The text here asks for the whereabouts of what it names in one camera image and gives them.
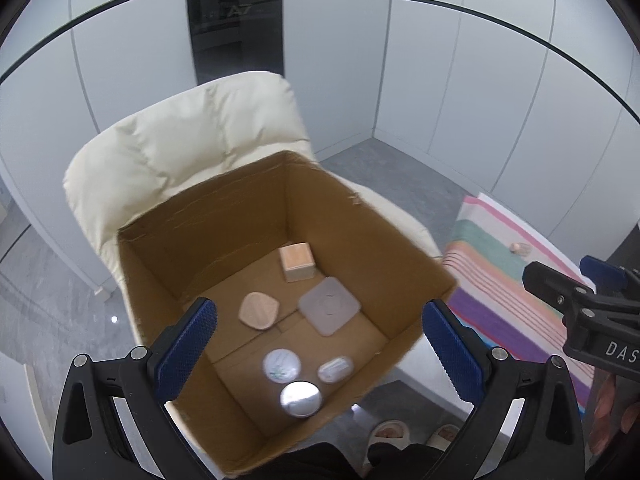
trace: colorful striped fabric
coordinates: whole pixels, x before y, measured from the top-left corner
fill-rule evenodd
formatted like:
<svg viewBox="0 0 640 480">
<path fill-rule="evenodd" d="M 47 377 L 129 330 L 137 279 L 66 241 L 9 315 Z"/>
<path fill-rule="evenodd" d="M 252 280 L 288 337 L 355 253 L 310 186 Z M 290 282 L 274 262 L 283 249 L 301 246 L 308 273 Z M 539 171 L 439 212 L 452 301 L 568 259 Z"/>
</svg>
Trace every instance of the colorful striped fabric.
<svg viewBox="0 0 640 480">
<path fill-rule="evenodd" d="M 531 253 L 526 257 L 511 253 L 509 246 L 514 242 L 529 244 Z M 502 346 L 517 359 L 545 362 L 552 354 L 561 355 L 584 412 L 593 367 L 564 355 L 566 329 L 560 314 L 524 290 L 522 271 L 533 261 L 592 286 L 522 220 L 485 195 L 466 197 L 442 261 L 460 284 L 448 305 L 488 345 Z"/>
</svg>

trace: open cardboard box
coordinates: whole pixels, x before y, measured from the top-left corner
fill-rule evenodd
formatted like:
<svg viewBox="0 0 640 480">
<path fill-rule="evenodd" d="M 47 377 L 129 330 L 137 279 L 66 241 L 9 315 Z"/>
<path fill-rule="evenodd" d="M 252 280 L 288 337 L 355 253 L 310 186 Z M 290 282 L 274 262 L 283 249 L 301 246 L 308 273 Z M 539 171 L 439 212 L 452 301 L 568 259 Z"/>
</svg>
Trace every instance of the open cardboard box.
<svg viewBox="0 0 640 480">
<path fill-rule="evenodd" d="M 308 242 L 319 274 L 286 283 L 277 249 Z M 293 152 L 280 152 L 197 184 L 118 233 L 122 268 L 138 331 L 150 344 L 197 296 L 218 307 L 218 328 L 175 407 L 204 451 L 238 475 L 285 452 L 357 402 L 420 337 L 422 306 L 446 298 L 455 280 L 354 192 Z M 296 311 L 322 276 L 337 277 L 361 313 L 329 338 Z M 245 294 L 280 301 L 274 327 L 238 321 Z M 322 408 L 306 419 L 280 411 L 283 385 L 259 364 L 291 348 L 302 379 L 321 387 Z M 356 372 L 323 385 L 318 365 L 350 355 Z"/>
</svg>

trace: black pants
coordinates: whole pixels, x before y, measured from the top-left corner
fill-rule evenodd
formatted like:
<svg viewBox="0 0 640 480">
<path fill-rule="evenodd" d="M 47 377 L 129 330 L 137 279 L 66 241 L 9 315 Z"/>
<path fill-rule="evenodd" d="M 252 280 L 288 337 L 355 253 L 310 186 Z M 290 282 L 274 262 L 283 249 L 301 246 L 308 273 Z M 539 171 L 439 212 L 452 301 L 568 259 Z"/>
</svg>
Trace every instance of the black pants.
<svg viewBox="0 0 640 480">
<path fill-rule="evenodd" d="M 423 444 L 411 444 L 400 451 L 386 443 L 369 447 L 373 466 L 367 480 L 420 480 L 442 452 Z M 285 453 L 259 467 L 241 480 L 360 480 L 344 455 L 327 442 Z"/>
</svg>

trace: blue textured fingertip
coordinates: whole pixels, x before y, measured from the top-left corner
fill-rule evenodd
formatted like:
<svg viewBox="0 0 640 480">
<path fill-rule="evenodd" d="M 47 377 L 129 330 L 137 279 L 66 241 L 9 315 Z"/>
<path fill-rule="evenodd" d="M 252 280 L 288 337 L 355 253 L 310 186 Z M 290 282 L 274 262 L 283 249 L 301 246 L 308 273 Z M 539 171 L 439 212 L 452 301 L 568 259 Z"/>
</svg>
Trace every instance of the blue textured fingertip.
<svg viewBox="0 0 640 480">
<path fill-rule="evenodd" d="M 580 272 L 596 284 L 597 288 L 607 288 L 619 292 L 626 288 L 626 272 L 593 256 L 580 260 Z"/>
<path fill-rule="evenodd" d="M 217 325 L 215 303 L 204 301 L 156 366 L 154 395 L 159 402 L 174 400 L 180 394 Z"/>
<path fill-rule="evenodd" d="M 422 330 L 460 399 L 480 404 L 484 399 L 482 368 L 433 301 L 422 310 Z"/>
</svg>

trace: gray tile floor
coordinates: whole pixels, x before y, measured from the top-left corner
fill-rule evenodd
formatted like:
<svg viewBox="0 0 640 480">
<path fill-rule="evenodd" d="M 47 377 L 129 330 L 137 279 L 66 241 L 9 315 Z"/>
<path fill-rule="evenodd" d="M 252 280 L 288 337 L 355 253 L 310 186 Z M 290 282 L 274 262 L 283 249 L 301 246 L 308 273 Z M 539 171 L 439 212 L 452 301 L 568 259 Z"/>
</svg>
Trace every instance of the gray tile floor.
<svg viewBox="0 0 640 480">
<path fill-rule="evenodd" d="M 369 186 L 425 224 L 443 249 L 465 192 L 445 177 L 392 147 L 370 139 L 325 160 L 324 167 Z M 71 359 L 87 352 L 94 360 L 124 356 L 134 345 L 122 296 L 106 303 L 44 243 L 15 203 L 0 224 L 0 351 L 33 366 L 51 427 Z M 111 316 L 118 322 L 112 323 Z M 159 474 L 127 410 L 124 427 L 141 464 Z M 305 442 L 329 441 L 357 468 L 370 430 L 401 418 L 415 442 L 423 442 L 450 415 L 398 381 L 384 384 L 358 406 L 338 416 Z"/>
</svg>

